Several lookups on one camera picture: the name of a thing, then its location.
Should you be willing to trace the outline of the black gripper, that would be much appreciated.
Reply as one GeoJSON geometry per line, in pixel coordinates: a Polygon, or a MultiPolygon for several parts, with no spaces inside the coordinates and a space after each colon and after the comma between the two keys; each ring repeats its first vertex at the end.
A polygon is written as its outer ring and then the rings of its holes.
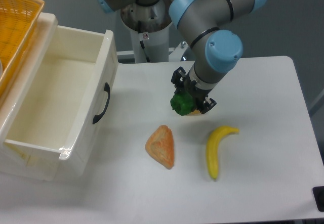
{"type": "Polygon", "coordinates": [[[175,95],[182,95],[187,91],[194,98],[195,105],[201,114],[209,112],[217,105],[217,102],[208,96],[216,84],[199,79],[194,70],[190,70],[186,75],[184,68],[179,67],[173,72],[171,83],[175,87],[175,95]]]}

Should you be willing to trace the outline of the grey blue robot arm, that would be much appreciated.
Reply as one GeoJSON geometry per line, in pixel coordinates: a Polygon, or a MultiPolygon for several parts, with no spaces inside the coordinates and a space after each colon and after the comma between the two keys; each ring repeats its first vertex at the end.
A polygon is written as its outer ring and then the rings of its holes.
{"type": "Polygon", "coordinates": [[[131,34],[135,62],[169,58],[169,27],[174,25],[195,55],[188,72],[174,71],[170,104],[179,115],[204,114],[215,105],[209,93],[243,53],[240,38],[223,24],[252,13],[267,0],[97,0],[106,13],[120,12],[131,34]]]}

